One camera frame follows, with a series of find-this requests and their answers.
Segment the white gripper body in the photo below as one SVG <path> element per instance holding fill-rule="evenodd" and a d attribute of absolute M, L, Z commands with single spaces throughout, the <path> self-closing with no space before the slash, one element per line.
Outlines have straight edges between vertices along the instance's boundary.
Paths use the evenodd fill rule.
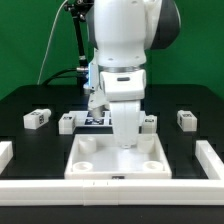
<path fill-rule="evenodd" d="M 112 119 L 115 142 L 130 148 L 137 142 L 141 100 L 145 97 L 146 72 L 100 73 L 101 86 Z"/>

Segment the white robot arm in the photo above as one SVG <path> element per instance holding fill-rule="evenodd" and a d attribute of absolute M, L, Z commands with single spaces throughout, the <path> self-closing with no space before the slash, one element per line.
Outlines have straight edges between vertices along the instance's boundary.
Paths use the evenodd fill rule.
<path fill-rule="evenodd" d="M 111 112 L 116 143 L 137 143 L 140 101 L 145 96 L 147 50 L 165 49 L 177 38 L 181 20 L 175 0 L 94 0 L 87 13 L 94 58 L 88 110 Z"/>

